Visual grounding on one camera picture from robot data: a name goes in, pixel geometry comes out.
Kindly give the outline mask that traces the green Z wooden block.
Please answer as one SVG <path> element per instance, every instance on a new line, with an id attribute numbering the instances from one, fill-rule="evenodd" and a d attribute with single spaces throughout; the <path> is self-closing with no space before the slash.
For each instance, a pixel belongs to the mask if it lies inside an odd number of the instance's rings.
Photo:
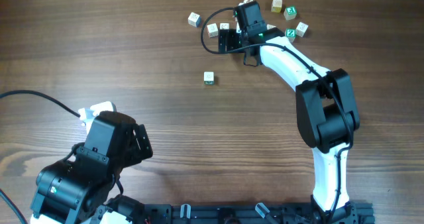
<path id="1" fill-rule="evenodd" d="M 285 37 L 292 43 L 296 38 L 295 29 L 287 28 L 285 31 Z"/>

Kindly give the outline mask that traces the blue D wooden block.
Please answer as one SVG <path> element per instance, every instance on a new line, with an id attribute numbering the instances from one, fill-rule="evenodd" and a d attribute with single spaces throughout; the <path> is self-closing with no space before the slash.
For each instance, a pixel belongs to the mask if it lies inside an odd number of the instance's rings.
<path id="1" fill-rule="evenodd" d="M 267 29 L 268 29 L 268 30 L 270 30 L 270 29 L 272 29 L 272 28 L 275 28 L 275 27 L 276 27 L 276 26 L 274 26 L 274 25 L 269 25 L 269 24 L 267 25 Z"/>

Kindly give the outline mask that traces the green bottom wooden block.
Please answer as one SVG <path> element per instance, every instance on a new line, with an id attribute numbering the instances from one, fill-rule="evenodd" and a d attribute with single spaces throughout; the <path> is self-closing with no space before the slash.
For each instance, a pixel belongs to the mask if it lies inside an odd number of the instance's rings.
<path id="1" fill-rule="evenodd" d="M 214 72 L 204 72 L 203 81 L 205 85 L 213 85 L 215 83 Z"/>

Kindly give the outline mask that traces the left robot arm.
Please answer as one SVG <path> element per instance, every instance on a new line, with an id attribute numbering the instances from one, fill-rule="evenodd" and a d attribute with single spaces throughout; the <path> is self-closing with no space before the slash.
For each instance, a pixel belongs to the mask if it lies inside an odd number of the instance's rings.
<path id="1" fill-rule="evenodd" d="M 86 221 L 121 184 L 123 169 L 152 155 L 144 125 L 116 111 L 100 112 L 84 142 L 40 171 L 30 206 L 33 217 L 59 223 Z"/>

